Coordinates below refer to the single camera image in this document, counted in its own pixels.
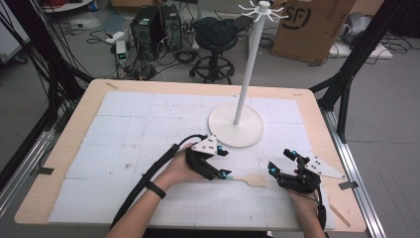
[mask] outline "office chair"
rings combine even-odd
[[[192,24],[196,34],[196,43],[211,52],[211,56],[198,60],[189,71],[190,76],[197,73],[204,78],[203,83],[227,79],[232,85],[230,76],[235,73],[235,67],[221,54],[233,48],[238,41],[237,34],[240,31],[235,21],[233,19],[219,21],[216,18],[207,17]]]

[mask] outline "cardboard box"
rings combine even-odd
[[[143,5],[158,6],[159,0],[111,0],[113,7],[141,7]]]
[[[288,0],[271,53],[323,63],[356,0]]]
[[[368,16],[374,16],[382,3],[383,0],[356,0],[352,12],[361,12]]]

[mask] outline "gray floor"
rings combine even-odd
[[[99,18],[106,12],[95,13]],[[125,21],[122,29],[128,26]],[[74,55],[95,75],[114,71],[114,56],[109,46],[89,45],[88,32],[68,35]],[[420,48],[420,40],[410,40]],[[236,73],[234,84],[242,84],[246,66],[247,40],[225,57]],[[208,53],[200,51],[201,56]],[[417,179],[420,161],[418,118],[420,109],[420,51],[394,54],[390,60],[365,64],[354,80],[348,114],[347,139],[367,191],[387,237],[420,237],[420,199]],[[268,49],[259,49],[251,85],[308,88],[334,75],[344,59],[329,59],[322,66],[274,57]],[[164,70],[152,80],[200,83],[189,77],[190,66],[178,65]],[[0,169],[22,143],[47,108],[41,83],[32,64],[3,65],[0,68]],[[1,237],[103,237],[104,226],[24,226],[14,222],[14,214],[34,178],[30,177],[0,220]],[[302,234],[275,234],[303,237]],[[330,233],[331,237],[368,237],[368,234]]]

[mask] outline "black strap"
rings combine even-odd
[[[164,197],[166,196],[166,192],[164,192],[162,189],[160,189],[160,187],[158,187],[156,184],[154,184],[152,181],[149,181],[146,184],[146,187],[149,190],[152,190],[154,193],[156,193],[158,196],[160,196],[161,199],[164,199]]]

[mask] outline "electronic equipment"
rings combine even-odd
[[[166,34],[166,48],[168,52],[182,50],[181,18],[176,6],[168,4],[160,7],[164,32]]]
[[[158,58],[158,43],[163,39],[159,7],[142,6],[130,27],[139,59],[156,60]]]
[[[118,65],[127,66],[127,47],[125,41],[117,41],[115,43],[115,56],[117,58]]]
[[[343,36],[344,42],[349,46],[354,46],[357,39],[359,39],[367,29],[370,21],[371,17],[365,16],[363,13],[353,12],[350,14],[346,20],[346,24],[344,25],[347,27]]]

